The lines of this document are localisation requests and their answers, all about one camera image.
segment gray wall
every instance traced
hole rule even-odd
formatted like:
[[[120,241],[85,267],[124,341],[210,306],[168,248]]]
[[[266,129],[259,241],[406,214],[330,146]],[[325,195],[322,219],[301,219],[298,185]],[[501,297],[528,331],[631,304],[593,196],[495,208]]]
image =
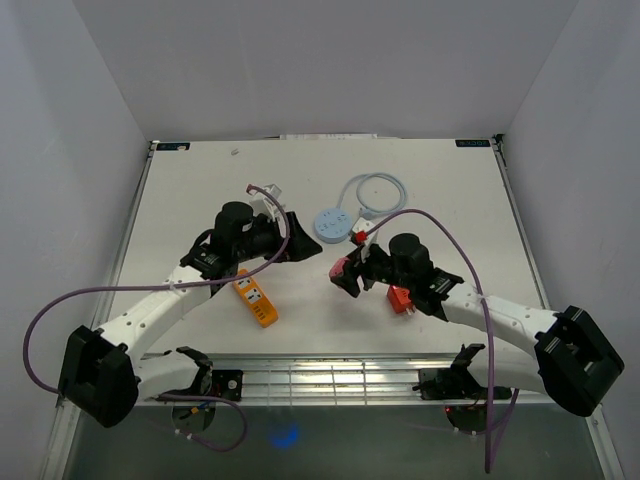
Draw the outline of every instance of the gray wall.
[[[75,0],[147,138],[506,130],[577,0]]]
[[[588,309],[626,362],[605,414],[640,478],[640,4],[581,0],[507,136],[552,304]]]
[[[22,337],[49,300],[105,281],[146,141],[71,0],[0,2],[0,65],[0,477],[28,479],[55,397],[24,373]],[[48,382],[95,301],[71,300],[38,328]]]

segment red clip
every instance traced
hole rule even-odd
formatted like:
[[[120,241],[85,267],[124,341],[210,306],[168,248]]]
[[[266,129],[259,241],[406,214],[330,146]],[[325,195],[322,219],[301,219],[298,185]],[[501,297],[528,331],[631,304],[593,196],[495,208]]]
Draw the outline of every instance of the red clip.
[[[361,231],[356,232],[355,241],[356,245],[361,245],[367,240],[367,232]]]
[[[387,298],[396,313],[412,312],[413,302],[409,299],[409,290],[406,288],[394,287],[387,290]]]

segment blue light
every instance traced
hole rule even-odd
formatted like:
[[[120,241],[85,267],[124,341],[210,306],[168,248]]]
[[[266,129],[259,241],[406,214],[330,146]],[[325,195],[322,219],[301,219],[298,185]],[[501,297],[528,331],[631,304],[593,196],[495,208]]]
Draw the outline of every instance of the blue light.
[[[283,450],[293,446],[298,441],[298,425],[294,423],[288,429],[284,428],[270,433],[269,440],[271,445]]]

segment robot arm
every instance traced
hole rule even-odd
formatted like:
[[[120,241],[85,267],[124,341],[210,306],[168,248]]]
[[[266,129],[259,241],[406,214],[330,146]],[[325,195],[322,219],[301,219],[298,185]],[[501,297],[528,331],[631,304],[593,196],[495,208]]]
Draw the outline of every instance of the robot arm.
[[[277,189],[268,188],[272,193]],[[266,198],[252,204],[253,208],[242,202],[226,203],[214,228],[198,236],[179,266],[166,277],[167,287],[150,293],[95,331],[84,326],[76,329],[67,342],[58,383],[60,394],[105,427],[126,417],[138,398],[168,391],[206,395],[211,388],[212,365],[205,354],[180,347],[160,357],[143,356],[171,326],[224,284],[183,286],[233,277],[240,263],[258,257],[269,259],[281,248],[284,238],[275,207]],[[322,247],[304,232],[295,213],[286,215],[290,238],[276,262],[298,262],[320,253]]]
[[[366,236],[354,236],[358,247],[335,264],[331,282],[351,296],[360,282],[369,290],[375,282],[409,290],[418,310],[443,321],[485,331],[481,296],[462,278],[434,267],[417,236],[396,235],[389,254]],[[496,352],[496,384],[548,394],[567,411],[589,416],[600,403],[624,363],[587,312],[569,307],[562,313],[529,308],[485,297],[494,335],[521,350]],[[451,368],[425,383],[433,397],[457,395],[453,390],[478,390],[486,385],[484,345],[464,348]]]

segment orange device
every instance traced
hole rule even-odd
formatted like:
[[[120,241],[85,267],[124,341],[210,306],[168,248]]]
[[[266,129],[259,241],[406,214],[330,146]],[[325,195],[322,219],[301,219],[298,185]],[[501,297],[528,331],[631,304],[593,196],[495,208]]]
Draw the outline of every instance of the orange device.
[[[387,290],[387,298],[396,313],[408,313],[411,315],[415,310],[413,302],[409,300],[409,290],[406,288],[391,285]]]
[[[245,273],[247,273],[247,270],[244,268],[238,271],[238,275],[244,275]],[[271,304],[253,277],[243,278],[242,280],[233,282],[233,288],[249,307],[249,310],[251,310],[253,316],[256,317],[256,320],[258,320],[262,328],[267,328],[278,320],[276,307]]]

